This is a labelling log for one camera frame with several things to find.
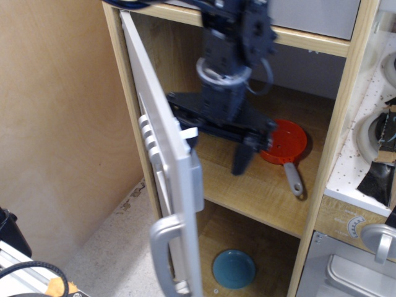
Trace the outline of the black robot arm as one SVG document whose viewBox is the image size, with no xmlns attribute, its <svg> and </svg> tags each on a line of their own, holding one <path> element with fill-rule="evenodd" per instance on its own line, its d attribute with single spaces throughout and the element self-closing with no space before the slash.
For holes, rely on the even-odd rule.
<svg viewBox="0 0 396 297">
<path fill-rule="evenodd" d="M 277 36 L 270 26 L 267 4 L 196 1 L 204 26 L 204 54 L 196 64 L 202 90 L 169 94 L 158 83 L 130 15 L 150 2 L 112 1 L 111 5 L 121 13 L 134 78 L 138 86 L 150 88 L 141 102 L 157 137 L 165 137 L 168 127 L 174 136 L 198 129 L 237 142 L 232 173 L 243 174 L 255 153 L 271 147 L 277 128 L 274 120 L 245 101 L 256 64 L 264 66 L 268 83 L 273 82 L 266 56 Z"/>
</svg>

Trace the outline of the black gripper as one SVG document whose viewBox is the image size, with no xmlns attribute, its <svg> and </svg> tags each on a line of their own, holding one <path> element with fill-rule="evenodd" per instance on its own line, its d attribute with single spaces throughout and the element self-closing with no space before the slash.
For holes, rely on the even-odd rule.
<svg viewBox="0 0 396 297">
<path fill-rule="evenodd" d="M 206 133 L 239 142 L 231 173 L 242 175 L 256 152 L 272 147 L 277 124 L 246 101 L 250 68 L 227 75 L 199 66 L 197 73 L 202 82 L 199 93 L 172 92 L 166 99 L 186 127 L 196 126 Z M 199 137 L 188 138 L 186 142 L 194 150 Z"/>
</svg>

